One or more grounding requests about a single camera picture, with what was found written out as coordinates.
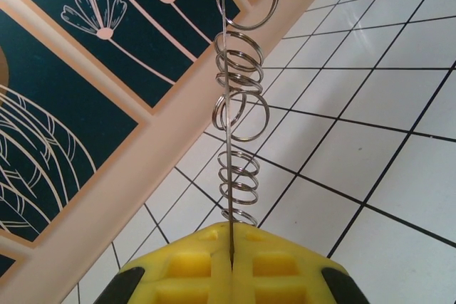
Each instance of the wall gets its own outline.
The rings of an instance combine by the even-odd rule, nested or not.
[[[270,1],[258,1],[241,22],[253,23],[262,18]],[[250,36],[268,54],[312,1],[281,0],[272,20],[251,32]],[[58,303],[200,136],[209,123],[212,106],[222,89],[214,82],[217,72],[214,53],[208,50],[190,68],[185,86],[174,93],[160,112],[151,116],[46,22],[25,6],[17,10],[30,25],[69,52],[74,61],[147,122],[147,127],[138,132],[129,148],[121,151],[118,160],[99,177],[93,189],[78,201],[78,205],[39,247],[31,250],[0,239],[0,246],[28,258],[24,267],[2,289],[0,302]]]

